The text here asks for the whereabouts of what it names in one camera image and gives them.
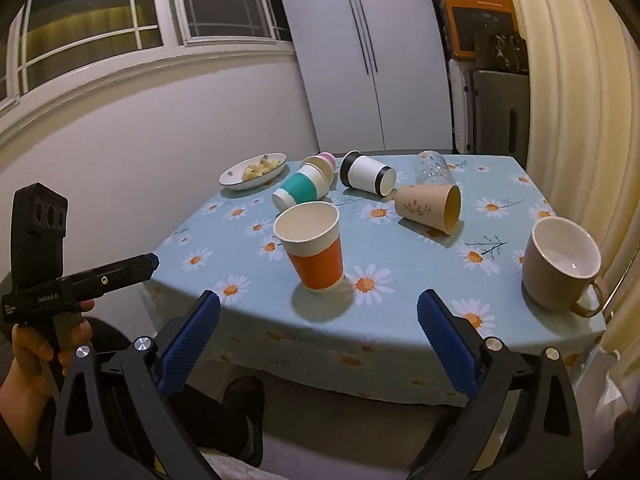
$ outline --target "plate of food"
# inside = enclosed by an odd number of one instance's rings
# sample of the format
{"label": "plate of food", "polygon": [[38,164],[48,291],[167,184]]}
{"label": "plate of food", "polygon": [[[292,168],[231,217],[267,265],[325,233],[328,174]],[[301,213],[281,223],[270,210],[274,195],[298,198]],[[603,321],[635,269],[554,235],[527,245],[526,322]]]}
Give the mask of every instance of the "plate of food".
{"label": "plate of food", "polygon": [[239,162],[225,171],[218,182],[227,189],[239,191],[251,189],[268,182],[284,170],[287,155],[284,153],[267,153],[254,156]]}

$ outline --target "teal band on cup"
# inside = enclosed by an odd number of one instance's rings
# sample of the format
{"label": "teal band on cup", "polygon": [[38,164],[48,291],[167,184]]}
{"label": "teal band on cup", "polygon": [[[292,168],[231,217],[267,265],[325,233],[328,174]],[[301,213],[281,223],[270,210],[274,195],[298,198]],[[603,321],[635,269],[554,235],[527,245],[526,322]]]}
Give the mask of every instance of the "teal band on cup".
{"label": "teal band on cup", "polygon": [[318,192],[314,183],[302,173],[294,173],[283,185],[282,189],[287,191],[297,204],[312,202],[318,198]]}

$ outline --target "blue gripper pad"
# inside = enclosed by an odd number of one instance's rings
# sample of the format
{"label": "blue gripper pad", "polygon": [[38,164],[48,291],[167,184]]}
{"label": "blue gripper pad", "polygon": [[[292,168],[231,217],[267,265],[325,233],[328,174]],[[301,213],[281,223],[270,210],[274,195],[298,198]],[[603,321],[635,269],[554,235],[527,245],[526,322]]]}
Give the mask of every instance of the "blue gripper pad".
{"label": "blue gripper pad", "polygon": [[158,363],[157,387],[162,396],[182,390],[219,321],[220,298],[207,290]]}
{"label": "blue gripper pad", "polygon": [[418,298],[418,323],[456,391],[473,399],[480,389],[477,362],[482,338],[468,320],[453,316],[430,288]]}

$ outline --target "white oval plate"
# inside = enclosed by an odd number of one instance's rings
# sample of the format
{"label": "white oval plate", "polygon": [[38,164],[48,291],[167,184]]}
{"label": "white oval plate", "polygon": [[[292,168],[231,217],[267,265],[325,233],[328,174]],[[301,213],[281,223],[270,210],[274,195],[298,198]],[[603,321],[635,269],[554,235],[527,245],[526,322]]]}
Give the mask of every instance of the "white oval plate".
{"label": "white oval plate", "polygon": [[256,178],[252,178],[251,180],[242,181],[242,174],[244,170],[249,164],[258,164],[260,163],[260,159],[265,155],[258,155],[252,158],[248,158],[247,160],[243,160],[242,162],[238,162],[235,166],[232,166],[228,170],[226,170],[220,178],[218,182],[221,186],[226,187],[227,189],[232,189],[235,191],[240,191],[242,189],[251,189],[252,187],[258,187],[271,180],[272,178],[278,176],[282,170],[284,170],[285,162],[287,161],[287,155],[284,153],[267,153],[267,160],[279,160],[282,162],[277,168],[271,170],[269,173],[265,173],[264,175],[258,176]]}

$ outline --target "black band on cup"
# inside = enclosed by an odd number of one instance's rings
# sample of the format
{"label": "black band on cup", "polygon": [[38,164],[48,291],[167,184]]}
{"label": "black band on cup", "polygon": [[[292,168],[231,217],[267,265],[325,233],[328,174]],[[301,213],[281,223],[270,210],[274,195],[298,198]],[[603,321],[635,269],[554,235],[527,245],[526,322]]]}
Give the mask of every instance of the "black band on cup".
{"label": "black band on cup", "polygon": [[376,193],[378,193],[379,195],[382,195],[382,192],[380,191],[380,184],[382,184],[382,178],[385,176],[385,173],[391,169],[392,168],[390,166],[385,166],[376,175],[375,188],[376,188]]}
{"label": "black band on cup", "polygon": [[351,169],[351,167],[353,166],[353,163],[356,161],[356,159],[359,156],[362,156],[362,153],[349,152],[342,160],[342,165],[340,167],[340,180],[342,181],[345,187],[351,187],[351,184],[349,184],[349,170]]}

